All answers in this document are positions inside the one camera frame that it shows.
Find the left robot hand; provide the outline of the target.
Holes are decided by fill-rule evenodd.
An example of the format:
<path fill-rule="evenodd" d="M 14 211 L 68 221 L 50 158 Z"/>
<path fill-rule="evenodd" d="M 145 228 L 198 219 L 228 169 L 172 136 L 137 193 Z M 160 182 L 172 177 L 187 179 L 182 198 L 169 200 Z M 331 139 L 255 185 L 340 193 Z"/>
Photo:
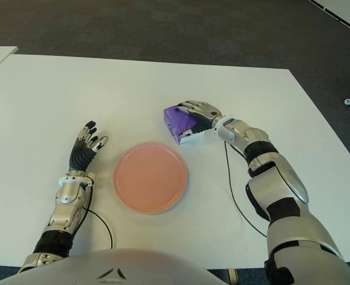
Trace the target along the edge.
<path fill-rule="evenodd" d="M 94 135 L 96 131 L 95 121 L 89 121 L 80 130 L 71 150 L 69 171 L 85 172 L 96 154 L 107 144 L 109 137 L 99 138 Z"/>

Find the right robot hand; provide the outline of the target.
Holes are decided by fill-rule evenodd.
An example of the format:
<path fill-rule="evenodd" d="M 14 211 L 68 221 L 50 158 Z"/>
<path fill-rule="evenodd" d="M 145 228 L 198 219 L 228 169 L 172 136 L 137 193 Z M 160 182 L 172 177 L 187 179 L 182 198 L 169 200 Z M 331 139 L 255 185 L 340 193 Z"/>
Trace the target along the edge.
<path fill-rule="evenodd" d="M 191 116 L 196 122 L 180 135 L 181 138 L 212 129 L 223 116 L 218 108 L 201 101 L 187 100 L 178 104 L 176 110 Z"/>

